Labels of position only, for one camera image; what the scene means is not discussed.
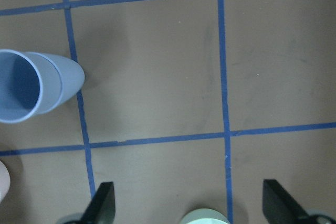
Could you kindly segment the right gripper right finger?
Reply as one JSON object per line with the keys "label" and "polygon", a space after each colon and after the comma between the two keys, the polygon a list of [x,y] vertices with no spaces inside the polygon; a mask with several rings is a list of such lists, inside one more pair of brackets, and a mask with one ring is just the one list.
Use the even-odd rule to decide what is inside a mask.
{"label": "right gripper right finger", "polygon": [[275,179],[264,179],[263,214],[268,223],[312,223],[307,212]]}

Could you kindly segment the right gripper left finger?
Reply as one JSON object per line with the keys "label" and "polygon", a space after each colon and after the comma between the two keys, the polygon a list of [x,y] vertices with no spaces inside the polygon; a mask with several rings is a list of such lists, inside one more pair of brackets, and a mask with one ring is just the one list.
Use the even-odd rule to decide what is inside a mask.
{"label": "right gripper left finger", "polygon": [[101,183],[80,223],[113,223],[116,216],[115,203],[114,183]]}

